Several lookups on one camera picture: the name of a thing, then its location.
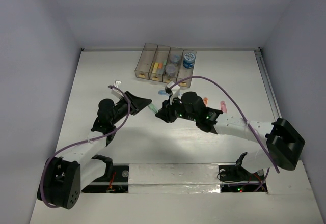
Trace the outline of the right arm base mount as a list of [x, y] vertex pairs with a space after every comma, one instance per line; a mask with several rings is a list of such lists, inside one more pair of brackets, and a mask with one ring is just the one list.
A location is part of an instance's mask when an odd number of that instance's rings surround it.
[[220, 181], [221, 193], [264, 192], [267, 193], [265, 173], [249, 173], [242, 167], [247, 152], [242, 153], [235, 164], [219, 165], [217, 179]]

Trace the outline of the blue round clip jar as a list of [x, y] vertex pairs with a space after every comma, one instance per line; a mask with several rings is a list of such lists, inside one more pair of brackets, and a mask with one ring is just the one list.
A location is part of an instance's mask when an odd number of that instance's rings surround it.
[[191, 69], [194, 66], [196, 60], [196, 52], [195, 51], [186, 51], [183, 54], [183, 66], [186, 69]]

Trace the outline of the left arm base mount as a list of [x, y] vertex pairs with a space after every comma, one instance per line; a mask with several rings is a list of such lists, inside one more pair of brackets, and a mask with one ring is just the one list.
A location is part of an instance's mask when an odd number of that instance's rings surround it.
[[128, 193], [128, 164], [113, 164], [111, 158], [103, 155], [95, 155], [92, 159], [105, 163], [106, 168], [102, 176], [81, 190], [83, 193]]

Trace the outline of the clear jar colourful clips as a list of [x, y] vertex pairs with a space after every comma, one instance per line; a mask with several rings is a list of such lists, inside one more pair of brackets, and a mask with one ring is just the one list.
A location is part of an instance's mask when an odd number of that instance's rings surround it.
[[181, 60], [181, 55], [179, 54], [171, 54], [169, 56], [170, 64], [174, 66], [178, 66]]

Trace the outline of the green correction tape pen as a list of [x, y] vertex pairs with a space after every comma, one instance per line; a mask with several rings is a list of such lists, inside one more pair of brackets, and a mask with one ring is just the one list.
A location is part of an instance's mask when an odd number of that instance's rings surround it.
[[148, 108], [154, 113], [154, 114], [156, 114], [157, 112], [158, 112], [158, 109], [157, 109], [157, 107], [154, 105], [154, 104], [149, 104], [148, 105]]

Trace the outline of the yellow highlighter marker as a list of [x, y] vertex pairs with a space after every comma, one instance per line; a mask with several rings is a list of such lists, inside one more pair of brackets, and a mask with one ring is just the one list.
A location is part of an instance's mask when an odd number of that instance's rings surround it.
[[158, 63], [154, 63], [153, 69], [152, 69], [152, 74], [156, 74], [158, 68]]

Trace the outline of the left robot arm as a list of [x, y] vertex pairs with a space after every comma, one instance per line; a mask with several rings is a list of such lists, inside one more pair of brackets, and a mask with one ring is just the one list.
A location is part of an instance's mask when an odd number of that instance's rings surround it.
[[88, 139], [65, 146], [46, 161], [37, 199], [50, 208], [71, 209], [91, 182], [110, 179], [113, 161], [99, 152], [114, 139], [119, 129], [116, 123], [125, 123], [130, 115], [136, 115], [151, 103], [151, 99], [137, 97], [129, 91], [117, 103], [101, 100]]

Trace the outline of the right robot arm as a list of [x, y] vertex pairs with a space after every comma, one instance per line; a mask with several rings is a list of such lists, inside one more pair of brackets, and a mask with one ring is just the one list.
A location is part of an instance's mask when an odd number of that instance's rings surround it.
[[205, 106], [203, 99], [195, 92], [186, 92], [180, 98], [169, 97], [162, 103], [156, 117], [166, 123], [173, 123], [178, 118], [194, 121], [204, 132], [258, 143], [259, 150], [244, 152], [237, 159], [234, 172], [240, 179], [272, 166], [295, 170], [305, 145], [301, 135], [283, 118], [277, 118], [275, 122], [247, 122], [244, 118]]

